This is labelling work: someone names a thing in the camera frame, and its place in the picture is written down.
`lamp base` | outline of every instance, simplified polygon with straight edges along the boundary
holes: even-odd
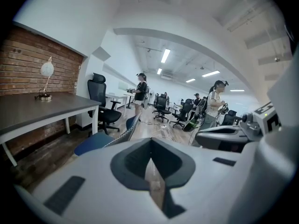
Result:
[[[39,100],[51,100],[52,99],[52,95],[50,94],[40,94],[38,96]]]

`blue chair seat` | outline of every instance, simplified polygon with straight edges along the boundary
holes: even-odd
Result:
[[[74,153],[78,156],[87,153],[89,151],[103,148],[105,145],[113,141],[115,138],[109,135],[106,135],[104,132],[96,133],[93,136],[86,139],[78,147],[75,148]]]

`white shirt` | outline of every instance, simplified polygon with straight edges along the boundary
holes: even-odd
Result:
[[[219,96],[219,94],[217,94],[216,91],[213,91],[213,92],[209,93],[209,95],[207,97],[206,114],[216,118],[218,115],[219,107],[211,106],[211,99],[216,100],[217,103],[221,103],[220,96]]]

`air conditioner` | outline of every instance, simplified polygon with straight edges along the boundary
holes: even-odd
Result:
[[[162,75],[161,78],[165,80],[172,80],[172,76],[169,75]]]

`brick wall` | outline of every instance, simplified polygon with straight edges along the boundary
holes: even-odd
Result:
[[[42,64],[52,56],[54,73],[48,92],[76,92],[83,56],[43,36],[13,27],[0,51],[0,96],[39,92],[47,78],[40,73]],[[75,117],[70,118],[70,125]],[[58,121],[7,142],[12,154],[65,129]]]

